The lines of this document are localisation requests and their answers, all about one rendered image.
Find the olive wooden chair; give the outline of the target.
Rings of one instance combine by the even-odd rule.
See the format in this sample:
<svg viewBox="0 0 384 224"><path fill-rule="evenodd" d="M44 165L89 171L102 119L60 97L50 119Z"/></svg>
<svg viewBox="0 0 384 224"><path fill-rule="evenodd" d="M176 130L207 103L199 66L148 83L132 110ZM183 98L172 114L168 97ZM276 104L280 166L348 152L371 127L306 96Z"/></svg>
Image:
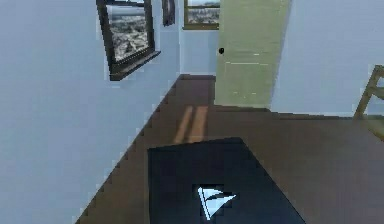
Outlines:
<svg viewBox="0 0 384 224"><path fill-rule="evenodd" d="M367 125L368 130L384 142L384 115L365 114L368 103L373 96L384 101L384 86L378 85L381 78L384 78L384 66L375 65L353 118L363 121Z"/></svg>

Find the black framed window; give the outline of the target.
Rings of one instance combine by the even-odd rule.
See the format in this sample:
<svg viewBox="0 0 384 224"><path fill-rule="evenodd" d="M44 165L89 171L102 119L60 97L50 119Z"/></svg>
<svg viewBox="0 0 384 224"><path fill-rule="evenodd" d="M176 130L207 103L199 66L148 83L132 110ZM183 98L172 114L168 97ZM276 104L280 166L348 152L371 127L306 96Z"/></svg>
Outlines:
<svg viewBox="0 0 384 224"><path fill-rule="evenodd" d="M151 0L96 0L110 81L121 81L160 54Z"/></svg>

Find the pale green room door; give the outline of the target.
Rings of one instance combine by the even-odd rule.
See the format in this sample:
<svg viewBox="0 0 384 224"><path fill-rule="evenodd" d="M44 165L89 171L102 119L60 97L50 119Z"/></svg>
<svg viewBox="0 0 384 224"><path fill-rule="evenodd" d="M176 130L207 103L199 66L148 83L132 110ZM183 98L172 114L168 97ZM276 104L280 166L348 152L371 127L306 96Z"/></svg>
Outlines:
<svg viewBox="0 0 384 224"><path fill-rule="evenodd" d="M215 104L271 107L291 3L221 0Z"/></svg>

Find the white folded paper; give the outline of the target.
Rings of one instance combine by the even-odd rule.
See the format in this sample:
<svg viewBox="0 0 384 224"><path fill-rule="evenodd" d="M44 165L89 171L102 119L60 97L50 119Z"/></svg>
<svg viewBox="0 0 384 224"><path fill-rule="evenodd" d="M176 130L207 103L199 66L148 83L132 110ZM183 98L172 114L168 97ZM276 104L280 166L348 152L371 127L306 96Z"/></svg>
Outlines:
<svg viewBox="0 0 384 224"><path fill-rule="evenodd" d="M220 208L236 197L236 195L225 196L223 191L213 188L199 187L197 192L207 221L210 221Z"/></svg>

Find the dark framed wall picture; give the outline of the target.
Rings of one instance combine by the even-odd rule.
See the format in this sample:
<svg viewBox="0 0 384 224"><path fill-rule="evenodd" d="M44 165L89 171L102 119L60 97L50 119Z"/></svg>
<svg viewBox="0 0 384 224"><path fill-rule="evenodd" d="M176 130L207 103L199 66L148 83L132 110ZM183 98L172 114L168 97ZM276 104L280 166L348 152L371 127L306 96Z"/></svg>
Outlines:
<svg viewBox="0 0 384 224"><path fill-rule="evenodd" d="M175 23L175 0L162 0L163 26Z"/></svg>

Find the brown framed window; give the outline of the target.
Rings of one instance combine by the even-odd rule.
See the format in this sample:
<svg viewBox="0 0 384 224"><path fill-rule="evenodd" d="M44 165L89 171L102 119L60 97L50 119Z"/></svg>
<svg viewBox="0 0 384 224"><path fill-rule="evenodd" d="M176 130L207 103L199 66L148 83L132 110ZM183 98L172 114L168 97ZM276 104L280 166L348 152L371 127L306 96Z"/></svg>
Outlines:
<svg viewBox="0 0 384 224"><path fill-rule="evenodd" d="M217 30L220 0L183 0L185 30Z"/></svg>

